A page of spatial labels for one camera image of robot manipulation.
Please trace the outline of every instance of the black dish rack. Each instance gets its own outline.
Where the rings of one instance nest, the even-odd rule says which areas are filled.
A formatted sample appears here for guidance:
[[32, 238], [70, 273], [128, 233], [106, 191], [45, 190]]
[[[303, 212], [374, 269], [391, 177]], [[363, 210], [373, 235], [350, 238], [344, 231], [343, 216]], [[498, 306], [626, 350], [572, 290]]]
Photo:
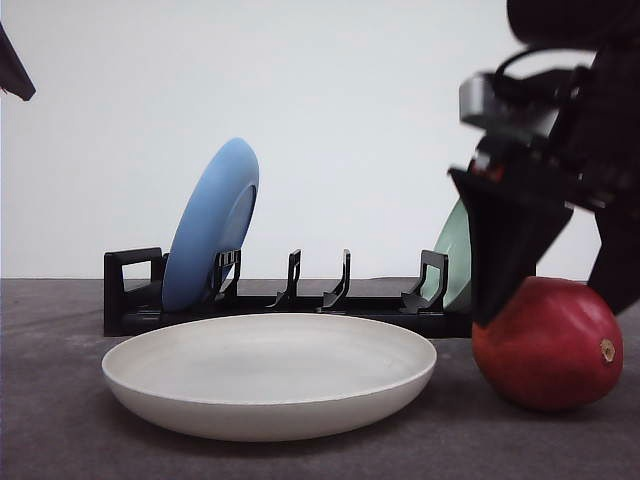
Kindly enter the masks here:
[[[443, 297], [447, 291], [447, 255], [423, 250], [420, 277], [415, 285], [399, 296], [349, 295], [351, 252], [344, 250], [342, 277], [335, 288], [322, 295], [300, 295], [301, 251], [289, 254], [287, 283], [274, 295], [240, 295], [238, 280], [242, 264], [241, 250], [220, 252], [207, 282], [208, 294], [199, 304], [181, 312], [162, 309], [162, 279], [169, 254], [160, 248], [108, 252], [104, 255], [104, 335], [138, 335], [158, 328], [205, 318], [258, 313], [328, 313], [370, 318], [398, 325], [430, 338], [470, 337], [469, 315], [445, 312]], [[122, 267], [150, 262], [151, 278], [141, 287], [125, 289]], [[431, 266], [439, 272], [438, 288], [427, 300], [420, 290]], [[223, 272], [233, 267], [233, 277], [223, 282]]]

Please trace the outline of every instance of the black object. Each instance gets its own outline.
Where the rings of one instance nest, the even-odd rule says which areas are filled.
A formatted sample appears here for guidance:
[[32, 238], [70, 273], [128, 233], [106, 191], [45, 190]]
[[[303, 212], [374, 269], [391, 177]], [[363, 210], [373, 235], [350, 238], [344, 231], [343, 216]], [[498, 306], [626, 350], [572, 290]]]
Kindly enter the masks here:
[[[167, 255], [160, 248], [110, 252], [104, 256], [104, 334], [108, 336], [136, 335], [178, 323], [230, 315], [271, 313], [287, 311], [299, 313], [332, 313], [370, 318], [392, 323], [428, 337], [469, 337], [469, 316], [445, 313], [442, 298], [446, 292], [447, 256], [423, 251], [421, 276], [416, 286], [399, 296], [350, 296], [351, 253], [345, 250], [342, 277], [336, 288], [323, 295], [299, 295], [301, 251], [289, 255], [287, 287], [276, 295], [240, 295], [237, 285], [241, 267], [240, 250], [220, 252], [216, 255], [211, 272], [212, 290], [221, 286], [222, 272], [234, 268], [232, 280], [216, 295], [210, 293], [202, 302], [183, 312], [162, 310], [162, 273]], [[122, 266], [151, 262], [151, 278], [148, 284], [126, 291]], [[431, 265], [440, 271], [437, 293], [427, 303], [417, 300], [419, 290]]]
[[529, 45], [597, 50], [640, 34], [638, 0], [508, 0], [513, 33]]
[[349, 286], [351, 285], [351, 252], [346, 248], [342, 252], [342, 277], [338, 285], [330, 292], [324, 292], [322, 295], [322, 307], [318, 308], [318, 312], [337, 312], [340, 306], [345, 303]]
[[[640, 0], [508, 0], [527, 50], [490, 79], [500, 108], [475, 115], [487, 130], [467, 171], [450, 174], [469, 214], [472, 314], [486, 324], [502, 309], [571, 217], [595, 213], [602, 246], [589, 278], [619, 313], [640, 297]], [[507, 75], [520, 58], [554, 48], [596, 51], [590, 67]], [[548, 135], [490, 113], [556, 111]]]
[[[429, 267], [438, 270], [438, 288], [429, 299], [422, 296], [422, 287], [427, 281]], [[447, 292], [447, 282], [449, 279], [449, 258], [447, 255], [423, 250], [420, 255], [420, 277], [408, 292], [402, 292], [402, 309], [406, 313], [424, 313], [429, 310], [443, 311], [444, 294]]]
[[0, 87], [25, 101], [36, 93], [2, 24], [0, 24]]
[[298, 280], [300, 280], [300, 257], [302, 251], [295, 250], [289, 254], [289, 267], [287, 268], [287, 288], [284, 292], [276, 294], [276, 301], [267, 308], [280, 310], [282, 308], [290, 309], [295, 306], [298, 297]]

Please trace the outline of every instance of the table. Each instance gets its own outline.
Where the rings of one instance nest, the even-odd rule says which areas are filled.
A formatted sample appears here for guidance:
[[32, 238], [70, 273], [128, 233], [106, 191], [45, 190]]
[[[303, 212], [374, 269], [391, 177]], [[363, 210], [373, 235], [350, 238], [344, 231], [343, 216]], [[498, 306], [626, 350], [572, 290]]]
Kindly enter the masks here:
[[[301, 282], [303, 293], [326, 287]], [[242, 281], [240, 290], [266, 283]], [[241, 444], [163, 430], [117, 402], [100, 361], [124, 338], [102, 336], [102, 281], [1, 286], [2, 478], [640, 478], [640, 304], [619, 318], [618, 386], [580, 410], [545, 415], [506, 403], [482, 378], [470, 341], [442, 339], [431, 382], [397, 414], [332, 437]]]

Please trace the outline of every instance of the green plate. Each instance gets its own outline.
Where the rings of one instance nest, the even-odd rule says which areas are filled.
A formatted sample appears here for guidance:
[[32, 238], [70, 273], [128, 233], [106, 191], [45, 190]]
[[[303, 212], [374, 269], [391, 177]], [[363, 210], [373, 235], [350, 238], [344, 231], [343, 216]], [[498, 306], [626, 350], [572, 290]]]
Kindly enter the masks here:
[[[440, 237], [433, 248], [449, 256], [449, 281], [444, 295], [444, 309], [467, 313], [471, 308], [471, 242], [469, 218], [462, 201], [458, 199], [449, 214]], [[430, 299], [438, 289], [438, 270], [429, 267], [421, 294]]]

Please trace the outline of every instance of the white wall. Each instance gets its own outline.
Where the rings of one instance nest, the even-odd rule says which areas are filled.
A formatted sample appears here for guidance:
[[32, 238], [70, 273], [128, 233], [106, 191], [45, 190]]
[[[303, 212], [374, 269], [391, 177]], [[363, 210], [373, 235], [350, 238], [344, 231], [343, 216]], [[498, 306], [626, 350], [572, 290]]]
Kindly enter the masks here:
[[[344, 247], [355, 277], [415, 275], [457, 197], [445, 171], [480, 138], [458, 85], [519, 48], [504, 4], [4, 0], [38, 92], [2, 100], [3, 276], [101, 277], [106, 250], [168, 249], [233, 136], [261, 167], [245, 277], [283, 276], [294, 248], [303, 276], [335, 276]], [[597, 244], [574, 219], [541, 273], [586, 278]]]

